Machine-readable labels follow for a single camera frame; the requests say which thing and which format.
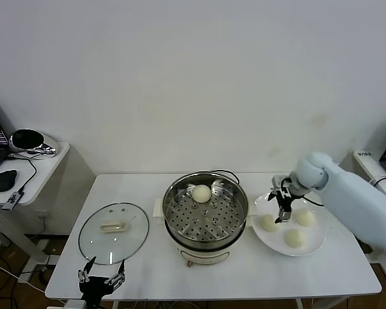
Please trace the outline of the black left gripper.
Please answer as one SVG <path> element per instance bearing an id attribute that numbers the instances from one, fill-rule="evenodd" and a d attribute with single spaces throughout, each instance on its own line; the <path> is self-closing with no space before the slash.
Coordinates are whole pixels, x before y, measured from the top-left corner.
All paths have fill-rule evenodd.
<path id="1" fill-rule="evenodd" d="M 97 277 L 90 276 L 89 273 L 93 267 L 94 256 L 84 266 L 82 270 L 78 270 L 79 290 L 82 292 L 81 300 L 86 304 L 100 304 L 102 298 L 113 293 L 113 288 L 119 288 L 125 282 L 125 262 L 123 259 L 120 263 L 118 272 L 112 277 Z"/>

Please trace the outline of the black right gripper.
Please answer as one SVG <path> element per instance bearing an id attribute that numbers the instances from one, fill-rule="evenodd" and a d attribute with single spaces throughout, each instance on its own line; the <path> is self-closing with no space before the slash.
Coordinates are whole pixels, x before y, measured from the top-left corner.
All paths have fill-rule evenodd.
<path id="1" fill-rule="evenodd" d="M 276 192 L 271 192 L 268 195 L 268 201 L 272 199 L 277 199 L 279 205 L 279 216 L 275 220 L 275 224 L 284 223 L 290 220 L 291 218 L 291 204 L 294 200 L 294 196 L 289 192 L 288 188 L 276 190 Z"/>

